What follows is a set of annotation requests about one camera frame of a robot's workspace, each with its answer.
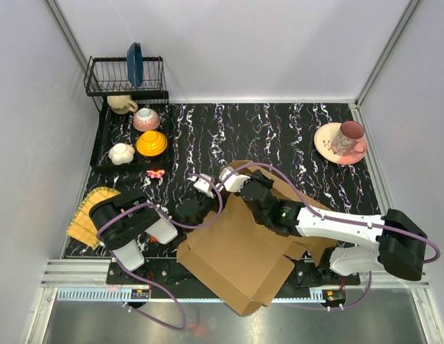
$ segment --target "open cardboard box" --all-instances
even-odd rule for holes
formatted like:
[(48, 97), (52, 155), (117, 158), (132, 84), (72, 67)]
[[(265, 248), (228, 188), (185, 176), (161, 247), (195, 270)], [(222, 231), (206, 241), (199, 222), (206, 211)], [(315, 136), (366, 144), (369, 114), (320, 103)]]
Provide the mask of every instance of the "open cardboard box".
[[(250, 161), (233, 161), (233, 168)], [(299, 201), (293, 189), (263, 168), (247, 168), (274, 180), (273, 194)], [(312, 206), (328, 209), (304, 195)], [(210, 213), (205, 221), (215, 216)], [(318, 264), (327, 247), (336, 241), (318, 237), (279, 236), (255, 223), (240, 197), (230, 196), (225, 210), (211, 226), (196, 229), (177, 249), (177, 259), (198, 280), (240, 315), (269, 305), (295, 267), (287, 257), (300, 259), (305, 251)]]

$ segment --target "marble tabletop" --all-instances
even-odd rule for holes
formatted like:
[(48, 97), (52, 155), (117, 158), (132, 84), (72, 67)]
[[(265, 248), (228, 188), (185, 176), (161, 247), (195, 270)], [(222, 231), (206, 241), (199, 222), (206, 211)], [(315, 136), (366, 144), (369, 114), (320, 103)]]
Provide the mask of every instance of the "marble tabletop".
[[(314, 133), (322, 125), (351, 120), (347, 104), (248, 103), (172, 104), (174, 164), (160, 181), (140, 173), (91, 172), (85, 193), (99, 186), (126, 191), (140, 188), (155, 204), (172, 209), (192, 191), (189, 173), (218, 176), (233, 160), (269, 163), (287, 174), (305, 194), (325, 206), (352, 214), (379, 214), (365, 160), (338, 166), (317, 152)], [(138, 237), (146, 257), (175, 257), (165, 245)], [(102, 247), (92, 250), (69, 238), (64, 258), (102, 258)]]

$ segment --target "dish rack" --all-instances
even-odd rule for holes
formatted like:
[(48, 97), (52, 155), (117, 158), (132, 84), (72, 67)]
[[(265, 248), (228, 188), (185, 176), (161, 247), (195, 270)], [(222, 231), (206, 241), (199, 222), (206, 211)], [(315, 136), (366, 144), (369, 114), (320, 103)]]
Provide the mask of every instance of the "dish rack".
[[(166, 90), (164, 63), (162, 57), (142, 57), (143, 82), (134, 87), (128, 81), (125, 57), (91, 57), (85, 73), (85, 90), (89, 97), (102, 97), (99, 110), (99, 124), (96, 133), (90, 165), (96, 173), (120, 173), (141, 171), (170, 171), (174, 164), (174, 124), (169, 106), (169, 92)], [(155, 110), (161, 119), (156, 129), (168, 140), (164, 153), (156, 157), (145, 157), (137, 152), (136, 142), (142, 132), (133, 126), (133, 113), (118, 115), (107, 104), (109, 95), (130, 95), (140, 108)], [(116, 143), (127, 143), (135, 149), (130, 163), (114, 165), (108, 151)]]

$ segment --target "saucer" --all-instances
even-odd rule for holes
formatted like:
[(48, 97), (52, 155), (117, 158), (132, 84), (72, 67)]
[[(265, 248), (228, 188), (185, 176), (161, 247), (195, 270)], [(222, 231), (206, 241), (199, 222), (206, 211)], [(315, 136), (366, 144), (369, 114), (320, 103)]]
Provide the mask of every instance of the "saucer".
[(320, 127), (314, 135), (314, 145), (316, 146), (317, 151), (332, 163), (337, 163), (339, 165), (351, 165), (357, 163), (365, 157), (365, 153), (367, 152), (367, 142), (364, 138), (359, 140), (360, 144), (364, 147), (363, 153), (353, 151), (347, 156), (339, 156), (338, 154), (335, 154), (330, 147), (330, 143), (334, 139), (340, 126), (341, 123), (329, 123)]

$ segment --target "white wall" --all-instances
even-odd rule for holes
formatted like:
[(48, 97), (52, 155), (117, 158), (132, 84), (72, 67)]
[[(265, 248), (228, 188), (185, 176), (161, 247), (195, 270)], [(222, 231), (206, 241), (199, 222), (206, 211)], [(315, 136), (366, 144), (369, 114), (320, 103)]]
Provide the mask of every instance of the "white wall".
[(82, 51), (163, 56), (175, 100), (352, 98), (407, 0), (58, 0)]
[(426, 272), (444, 322), (444, 0), (421, 4), (362, 110), (394, 205), (442, 250)]
[(96, 120), (44, 2), (0, 1), (0, 343), (20, 343), (62, 248)]

